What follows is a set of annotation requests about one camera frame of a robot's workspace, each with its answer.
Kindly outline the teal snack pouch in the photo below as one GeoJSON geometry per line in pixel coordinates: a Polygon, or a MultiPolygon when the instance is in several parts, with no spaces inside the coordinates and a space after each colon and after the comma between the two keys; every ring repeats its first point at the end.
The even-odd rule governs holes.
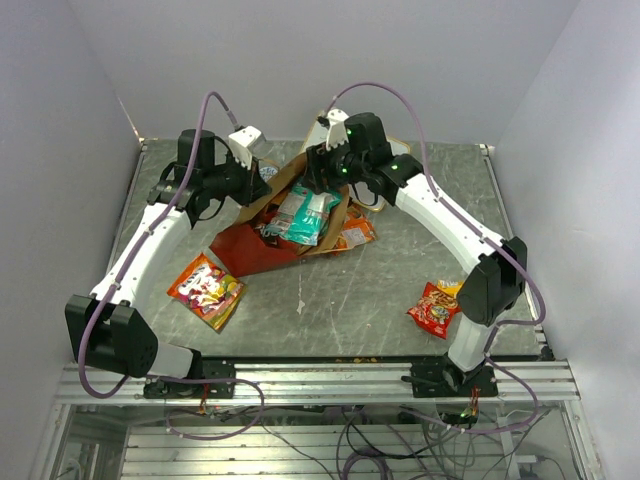
{"type": "Polygon", "coordinates": [[[326,231],[331,210],[341,200],[337,192],[316,194],[297,182],[261,232],[267,238],[279,237],[299,245],[317,246],[326,231]]]}

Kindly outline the orange white snack pack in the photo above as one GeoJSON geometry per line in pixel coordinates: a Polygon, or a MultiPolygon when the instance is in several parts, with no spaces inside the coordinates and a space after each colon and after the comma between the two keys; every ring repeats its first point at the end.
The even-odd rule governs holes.
{"type": "Polygon", "coordinates": [[[334,254],[349,251],[377,239],[377,234],[364,211],[356,204],[347,208],[345,221],[336,243],[331,249],[334,254]]]}

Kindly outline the red brown paper bag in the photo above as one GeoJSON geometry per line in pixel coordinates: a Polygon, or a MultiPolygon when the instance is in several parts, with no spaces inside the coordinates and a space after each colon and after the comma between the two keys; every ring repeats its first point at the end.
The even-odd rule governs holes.
{"type": "Polygon", "coordinates": [[[349,189],[346,186],[338,190],[342,200],[331,210],[325,235],[319,240],[317,246],[312,246],[303,255],[268,247],[253,230],[254,225],[266,212],[267,207],[273,203],[273,199],[301,177],[305,167],[305,153],[299,154],[281,167],[279,172],[268,182],[272,191],[249,206],[241,207],[233,224],[216,235],[210,249],[231,275],[243,277],[275,270],[299,259],[331,251],[346,217],[349,204],[349,189]]]}

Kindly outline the small red snack bag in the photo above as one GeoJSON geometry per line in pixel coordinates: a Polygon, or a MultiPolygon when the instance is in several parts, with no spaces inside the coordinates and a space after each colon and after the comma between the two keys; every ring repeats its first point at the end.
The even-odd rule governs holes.
{"type": "Polygon", "coordinates": [[[407,310],[415,324],[427,333],[446,339],[454,317],[461,312],[454,296],[428,282],[418,302],[407,310]]]}

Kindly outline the red Doritos chips bag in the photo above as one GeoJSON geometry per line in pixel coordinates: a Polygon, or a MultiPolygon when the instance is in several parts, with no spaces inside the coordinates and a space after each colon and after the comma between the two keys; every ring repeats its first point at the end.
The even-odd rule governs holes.
{"type": "Polygon", "coordinates": [[[312,248],[306,245],[288,240],[283,234],[288,231],[289,224],[283,221],[269,223],[257,223],[253,230],[259,239],[268,247],[290,251],[296,255],[303,255],[312,248]]]}

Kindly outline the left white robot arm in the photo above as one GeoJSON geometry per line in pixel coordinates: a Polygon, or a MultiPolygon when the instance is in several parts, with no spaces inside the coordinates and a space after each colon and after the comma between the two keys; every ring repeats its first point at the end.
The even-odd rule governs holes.
{"type": "Polygon", "coordinates": [[[212,201],[247,206],[269,193],[256,156],[263,134],[242,127],[226,140],[185,130],[178,154],[151,188],[142,219],[109,273],[65,306],[77,362],[132,378],[168,377],[182,397],[203,387],[196,351],[162,343],[143,312],[163,265],[212,201]]]}

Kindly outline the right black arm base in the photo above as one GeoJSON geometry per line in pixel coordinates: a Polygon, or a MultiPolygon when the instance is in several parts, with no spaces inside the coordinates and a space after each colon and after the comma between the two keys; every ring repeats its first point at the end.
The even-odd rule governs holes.
{"type": "Polygon", "coordinates": [[[408,375],[401,380],[411,386],[415,398],[480,398],[498,395],[494,369],[480,365],[469,373],[458,373],[443,358],[428,358],[411,365],[408,375]]]}

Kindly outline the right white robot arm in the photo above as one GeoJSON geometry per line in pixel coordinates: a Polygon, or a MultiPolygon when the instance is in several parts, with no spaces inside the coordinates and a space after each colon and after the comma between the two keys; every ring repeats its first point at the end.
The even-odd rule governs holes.
{"type": "Polygon", "coordinates": [[[365,184],[375,198],[410,215],[457,259],[467,277],[457,295],[461,320],[440,373],[450,394],[476,383],[500,316],[525,288],[527,247],[503,239],[464,212],[412,155],[396,154],[378,116],[332,109],[319,118],[326,134],[306,150],[304,184],[316,193],[365,184]]]}

